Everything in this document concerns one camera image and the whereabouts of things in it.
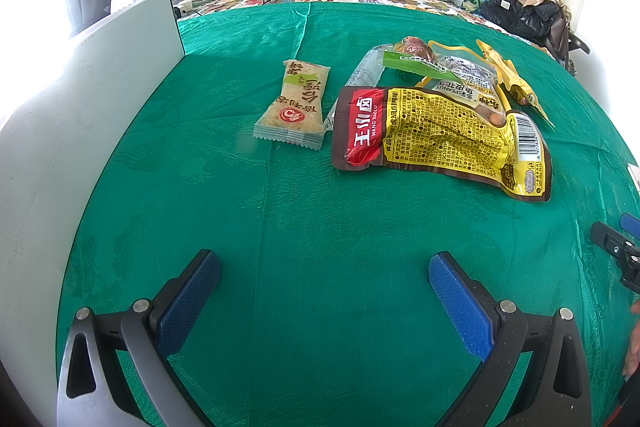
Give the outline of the person's right hand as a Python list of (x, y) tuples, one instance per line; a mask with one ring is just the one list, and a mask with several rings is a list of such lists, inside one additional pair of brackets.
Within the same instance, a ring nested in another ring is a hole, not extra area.
[(628, 346), (624, 358), (622, 374), (625, 378), (630, 378), (639, 368), (640, 358), (640, 320), (634, 323), (634, 328), (628, 339)]

